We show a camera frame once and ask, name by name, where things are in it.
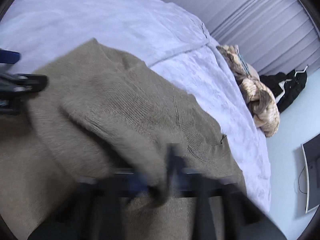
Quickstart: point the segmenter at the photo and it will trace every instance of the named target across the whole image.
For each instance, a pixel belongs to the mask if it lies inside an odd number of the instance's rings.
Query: fleece blanket
[[[269,210],[265,136],[255,127],[218,43],[199,18],[179,6],[160,0],[15,0],[0,22],[0,47],[20,52],[22,59],[2,70],[31,73],[93,37],[137,56],[193,94],[228,136],[247,195]]]

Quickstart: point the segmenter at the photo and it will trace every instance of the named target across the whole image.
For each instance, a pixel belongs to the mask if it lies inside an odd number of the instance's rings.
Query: sweater
[[[0,214],[18,239],[26,239],[81,176],[103,178],[131,166],[164,192],[167,143],[179,143],[188,166],[212,178],[232,176],[245,192],[217,121],[137,57],[93,39],[36,74],[49,77],[48,88],[28,100],[24,115],[0,119],[6,127],[0,131]],[[140,197],[125,208],[127,239],[190,237],[192,199],[169,199],[154,209],[146,202]],[[221,239],[219,203],[213,200]]]

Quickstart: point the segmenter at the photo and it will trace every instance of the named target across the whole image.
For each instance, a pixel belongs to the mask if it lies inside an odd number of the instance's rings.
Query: bed
[[[234,76],[216,49],[218,42],[198,17],[174,3],[15,0],[0,22],[0,47],[22,57],[0,71],[32,73],[93,37],[139,57],[196,97],[228,136],[248,197],[267,213],[271,189],[265,135],[255,127]],[[1,206],[0,214],[6,221]]]

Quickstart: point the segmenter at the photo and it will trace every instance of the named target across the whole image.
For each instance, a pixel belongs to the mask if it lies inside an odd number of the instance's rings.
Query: television
[[[307,213],[320,204],[320,134],[301,147],[306,161]]]

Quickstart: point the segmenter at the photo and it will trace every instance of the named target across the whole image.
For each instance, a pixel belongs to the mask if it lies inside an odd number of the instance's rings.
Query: curtain fold
[[[220,44],[239,45],[259,74],[320,67],[318,30],[299,0],[163,0],[198,16]]]

